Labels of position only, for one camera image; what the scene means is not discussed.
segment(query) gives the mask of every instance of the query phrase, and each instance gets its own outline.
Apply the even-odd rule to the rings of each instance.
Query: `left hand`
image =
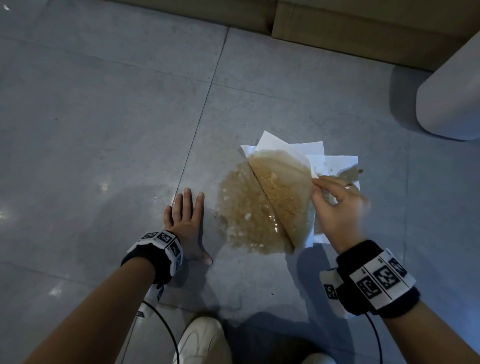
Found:
[[[183,195],[177,194],[172,206],[167,206],[163,213],[165,230],[178,236],[186,259],[196,259],[211,265],[211,256],[199,245],[200,224],[204,209],[205,195],[200,192],[192,211],[192,191],[185,188]]]

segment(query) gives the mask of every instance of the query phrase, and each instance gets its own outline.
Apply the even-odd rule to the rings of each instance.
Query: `black cable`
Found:
[[[366,316],[367,319],[370,321],[370,324],[372,325],[373,331],[374,331],[375,336],[376,336],[376,338],[377,338],[378,355],[380,356],[380,364],[384,364],[384,357],[383,357],[383,355],[382,355],[382,345],[380,344],[380,337],[378,336],[377,328],[375,327],[375,325],[373,324],[372,319],[370,318],[370,316],[368,316],[367,313],[365,313],[365,316]]]
[[[162,317],[162,315],[156,310],[155,307],[153,307],[151,304],[149,304],[148,302],[146,301],[142,301],[142,303],[146,304],[148,307],[150,307],[153,312],[156,313],[156,315],[160,318],[160,320],[162,320],[163,324],[165,325],[165,327],[167,328],[168,330],[168,333],[170,334],[170,337],[172,338],[173,340],[173,345],[175,346],[175,352],[177,353],[177,364],[180,364],[180,353],[179,353],[179,347],[177,345],[177,342],[175,340],[175,337],[173,336],[173,332],[172,330],[170,330],[170,327],[168,326],[167,322],[165,321],[165,319]]]

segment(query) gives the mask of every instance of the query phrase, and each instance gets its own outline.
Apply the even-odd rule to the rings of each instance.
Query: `white shoe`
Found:
[[[301,364],[336,364],[335,360],[327,354],[321,354],[319,352],[309,355]]]
[[[180,364],[231,364],[232,354],[222,325],[200,317],[187,327],[179,342]],[[172,364],[177,364],[177,354]]]

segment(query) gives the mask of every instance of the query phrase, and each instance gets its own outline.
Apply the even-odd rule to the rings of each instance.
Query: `tile floor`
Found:
[[[424,300],[480,351],[480,142],[423,133],[422,71],[100,0],[0,9],[0,361],[18,363],[159,225],[177,189],[204,191],[215,263],[182,268],[161,311],[180,337],[198,312],[225,320],[238,363],[299,363],[312,345],[373,364],[368,322],[336,319],[318,272],[332,251],[233,250],[218,184],[263,130],[359,156],[371,236]],[[403,363],[376,320],[384,358]],[[288,353],[280,355],[282,348]],[[156,318],[118,363],[168,363]]]

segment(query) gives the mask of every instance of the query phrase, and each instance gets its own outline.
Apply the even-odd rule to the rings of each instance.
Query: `wrist-mounted device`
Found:
[[[155,268],[154,284],[167,284],[180,268],[183,249],[178,237],[167,230],[149,232],[127,250],[121,262],[140,256],[149,260]]]
[[[366,240],[337,258],[338,268],[320,272],[332,311],[343,318],[372,312],[383,318],[402,316],[420,300],[415,279],[395,259]]]

